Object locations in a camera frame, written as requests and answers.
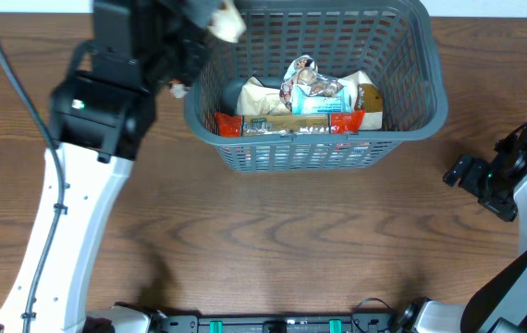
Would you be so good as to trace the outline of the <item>long orange biscuit pack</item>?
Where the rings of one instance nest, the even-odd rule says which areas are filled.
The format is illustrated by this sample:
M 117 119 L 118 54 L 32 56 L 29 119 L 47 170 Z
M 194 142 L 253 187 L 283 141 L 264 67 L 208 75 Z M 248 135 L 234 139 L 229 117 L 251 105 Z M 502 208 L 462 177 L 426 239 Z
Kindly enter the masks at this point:
M 357 132 L 364 110 L 319 115 L 230 116 L 216 113 L 218 133 L 223 137 L 262 135 L 342 134 Z

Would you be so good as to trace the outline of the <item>white cookie snack pouch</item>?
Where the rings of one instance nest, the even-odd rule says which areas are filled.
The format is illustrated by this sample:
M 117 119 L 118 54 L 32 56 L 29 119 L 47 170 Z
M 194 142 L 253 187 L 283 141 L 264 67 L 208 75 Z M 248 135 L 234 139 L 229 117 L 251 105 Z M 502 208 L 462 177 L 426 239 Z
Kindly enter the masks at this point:
M 301 85 L 309 96 L 325 97 L 333 96 L 342 88 L 348 88 L 352 112 L 365 111 L 359 130 L 378 130 L 382 127 L 383 96 L 369 76 L 361 70 L 343 78 L 336 78 L 320 73 L 312 57 L 302 55 L 296 58 L 288 66 L 280 86 L 280 98 L 291 113 L 292 89 L 297 85 Z

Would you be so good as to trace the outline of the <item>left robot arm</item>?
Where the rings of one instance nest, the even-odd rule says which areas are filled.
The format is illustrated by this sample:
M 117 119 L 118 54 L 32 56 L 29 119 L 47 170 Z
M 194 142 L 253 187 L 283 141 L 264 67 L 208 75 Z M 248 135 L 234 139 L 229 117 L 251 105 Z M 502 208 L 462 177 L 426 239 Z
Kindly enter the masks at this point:
M 47 148 L 43 192 L 16 281 L 0 308 L 0 332 L 159 332 L 164 316 L 118 303 L 87 308 L 108 217 L 156 99 L 189 86 L 204 38 L 230 1 L 97 1 L 93 37 L 73 51 L 38 128 Z

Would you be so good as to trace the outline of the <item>mint green wipes packet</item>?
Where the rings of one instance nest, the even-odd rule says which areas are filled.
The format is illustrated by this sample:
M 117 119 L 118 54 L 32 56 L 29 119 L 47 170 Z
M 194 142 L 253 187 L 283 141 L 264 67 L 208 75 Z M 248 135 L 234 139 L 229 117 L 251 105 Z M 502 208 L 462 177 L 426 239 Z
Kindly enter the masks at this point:
M 291 110 L 295 115 L 351 113 L 351 98 L 348 88 L 342 88 L 333 96 L 309 96 L 297 85 L 292 89 Z

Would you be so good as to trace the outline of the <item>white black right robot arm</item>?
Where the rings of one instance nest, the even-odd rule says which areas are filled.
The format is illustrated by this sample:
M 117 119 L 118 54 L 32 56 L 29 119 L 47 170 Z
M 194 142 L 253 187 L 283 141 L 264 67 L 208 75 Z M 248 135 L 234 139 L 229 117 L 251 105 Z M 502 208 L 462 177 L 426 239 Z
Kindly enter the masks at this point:
M 473 195 L 505 222 L 519 223 L 519 255 L 467 304 L 428 298 L 412 302 L 395 330 L 401 332 L 527 332 L 527 123 L 495 145 L 488 162 L 463 154 L 443 181 Z

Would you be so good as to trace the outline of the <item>white brown snack pouch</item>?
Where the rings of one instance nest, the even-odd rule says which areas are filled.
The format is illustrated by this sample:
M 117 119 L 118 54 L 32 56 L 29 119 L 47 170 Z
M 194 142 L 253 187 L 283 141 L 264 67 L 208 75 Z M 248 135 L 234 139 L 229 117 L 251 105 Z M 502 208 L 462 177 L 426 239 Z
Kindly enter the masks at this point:
M 224 42 L 237 43 L 246 30 L 233 0 L 191 0 L 182 10 L 192 23 Z

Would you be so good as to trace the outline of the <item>Kleenex tissue multipack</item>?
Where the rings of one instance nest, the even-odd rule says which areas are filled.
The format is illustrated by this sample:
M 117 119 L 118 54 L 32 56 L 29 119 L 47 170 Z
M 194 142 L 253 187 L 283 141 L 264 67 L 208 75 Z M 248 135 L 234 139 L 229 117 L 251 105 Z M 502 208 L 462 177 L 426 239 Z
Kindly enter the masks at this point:
M 313 159 L 321 159 L 328 153 L 346 152 L 348 149 L 366 150 L 371 144 L 369 142 L 341 142 L 341 143 L 318 143 L 318 144 L 277 144 L 277 145 L 253 145 L 222 148 L 221 152 L 230 157 L 231 153 L 238 156 L 240 162 L 267 163 L 273 157 L 280 161 L 288 161 L 293 158 L 303 162 L 308 156 Z

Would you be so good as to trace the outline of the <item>beige paper bag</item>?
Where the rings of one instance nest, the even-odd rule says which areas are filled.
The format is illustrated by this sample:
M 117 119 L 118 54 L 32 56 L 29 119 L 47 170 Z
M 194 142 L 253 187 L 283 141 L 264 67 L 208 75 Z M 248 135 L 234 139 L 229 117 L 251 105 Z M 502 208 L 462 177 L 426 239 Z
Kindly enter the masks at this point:
M 238 116 L 289 115 L 280 98 L 280 90 L 265 87 L 257 78 L 249 78 L 241 87 L 235 114 Z

